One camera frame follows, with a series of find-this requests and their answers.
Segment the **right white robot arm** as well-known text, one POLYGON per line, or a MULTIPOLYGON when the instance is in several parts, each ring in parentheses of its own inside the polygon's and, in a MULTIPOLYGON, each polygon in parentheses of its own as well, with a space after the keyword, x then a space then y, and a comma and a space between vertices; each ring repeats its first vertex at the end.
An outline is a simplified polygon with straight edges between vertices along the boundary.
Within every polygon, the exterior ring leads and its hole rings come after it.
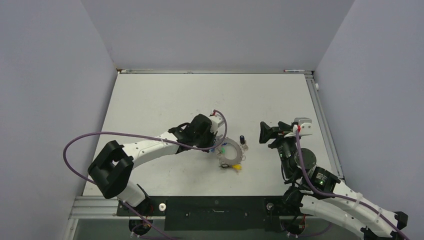
POLYGON ((318 166, 316 155, 300 140, 313 134, 312 120, 298 117, 292 123, 269 126, 260 122, 259 143, 275 149, 284 183, 282 207, 295 216, 310 215, 349 230, 362 240, 406 240, 402 232, 408 215, 389 211, 354 191, 338 176, 318 166))

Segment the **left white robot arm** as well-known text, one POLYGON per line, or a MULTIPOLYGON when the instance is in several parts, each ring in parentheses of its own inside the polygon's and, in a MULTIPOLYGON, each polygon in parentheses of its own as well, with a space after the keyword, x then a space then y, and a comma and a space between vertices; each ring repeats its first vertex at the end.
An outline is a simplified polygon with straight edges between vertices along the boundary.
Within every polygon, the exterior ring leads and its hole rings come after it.
POLYGON ((172 127, 142 141, 120 144, 108 142, 88 167, 88 175, 106 199, 118 198, 129 205, 136 215, 149 208, 149 196, 144 189, 131 182, 133 169, 152 160, 176 155, 188 150, 208 152, 214 147, 219 127, 225 124, 222 115, 198 114, 189 123, 172 127))

